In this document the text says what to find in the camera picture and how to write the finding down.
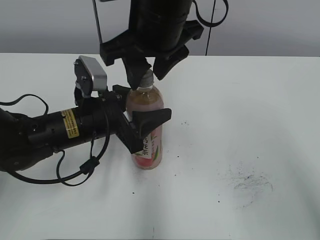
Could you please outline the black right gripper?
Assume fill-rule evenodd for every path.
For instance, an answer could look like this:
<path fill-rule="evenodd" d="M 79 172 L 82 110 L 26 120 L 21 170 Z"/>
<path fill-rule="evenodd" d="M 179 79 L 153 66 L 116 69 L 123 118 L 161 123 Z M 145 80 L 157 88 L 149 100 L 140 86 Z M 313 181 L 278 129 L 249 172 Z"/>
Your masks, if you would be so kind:
<path fill-rule="evenodd" d="M 161 81 L 172 68 L 188 57 L 186 43 L 198 40 L 203 31 L 203 26 L 197 20 L 186 21 L 183 25 L 165 25 L 164 28 L 146 27 L 142 32 L 127 29 L 100 44 L 99 55 L 106 66 L 122 58 L 127 82 L 132 90 L 136 90 L 151 68 L 146 57 L 156 57 L 153 73 Z"/>

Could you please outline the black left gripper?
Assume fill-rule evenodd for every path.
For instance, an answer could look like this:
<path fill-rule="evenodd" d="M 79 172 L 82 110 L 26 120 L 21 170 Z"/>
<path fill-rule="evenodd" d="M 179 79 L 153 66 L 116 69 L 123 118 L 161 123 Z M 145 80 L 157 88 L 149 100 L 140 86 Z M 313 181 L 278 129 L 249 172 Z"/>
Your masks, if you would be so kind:
<path fill-rule="evenodd" d="M 108 139 L 116 135 L 130 153 L 141 151 L 142 138 L 169 121 L 172 110 L 133 111 L 131 124 L 124 115 L 125 100 L 130 91 L 130 87 L 116 84 L 112 86 L 112 91 L 102 92 L 98 97 L 83 97 L 80 93 L 80 137 L 90 141 L 92 137 Z"/>

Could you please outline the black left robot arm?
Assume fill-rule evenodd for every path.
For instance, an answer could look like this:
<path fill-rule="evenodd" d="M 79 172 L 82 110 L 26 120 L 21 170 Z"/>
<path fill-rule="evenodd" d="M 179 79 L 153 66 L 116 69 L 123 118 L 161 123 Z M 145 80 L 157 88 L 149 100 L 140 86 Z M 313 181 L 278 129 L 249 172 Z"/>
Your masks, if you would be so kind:
<path fill-rule="evenodd" d="M 144 147 L 144 138 L 171 119 L 172 111 L 163 108 L 134 111 L 124 115 L 130 89 L 114 85 L 98 97 L 83 98 L 75 91 L 74 108 L 29 117 L 0 111 L 0 169 L 26 170 L 59 150 L 116 135 L 130 153 Z"/>

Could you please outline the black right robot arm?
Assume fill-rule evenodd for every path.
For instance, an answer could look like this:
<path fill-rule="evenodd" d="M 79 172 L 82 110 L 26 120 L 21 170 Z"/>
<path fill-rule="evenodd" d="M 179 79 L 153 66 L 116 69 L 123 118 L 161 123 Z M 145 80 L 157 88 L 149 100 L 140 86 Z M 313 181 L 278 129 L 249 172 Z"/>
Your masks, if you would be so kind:
<path fill-rule="evenodd" d="M 132 0 L 128 29 L 99 46 L 104 64 L 122 59 L 133 90 L 150 68 L 162 80 L 189 55 L 186 43 L 204 31 L 197 20 L 187 19 L 191 5 L 190 0 Z"/>

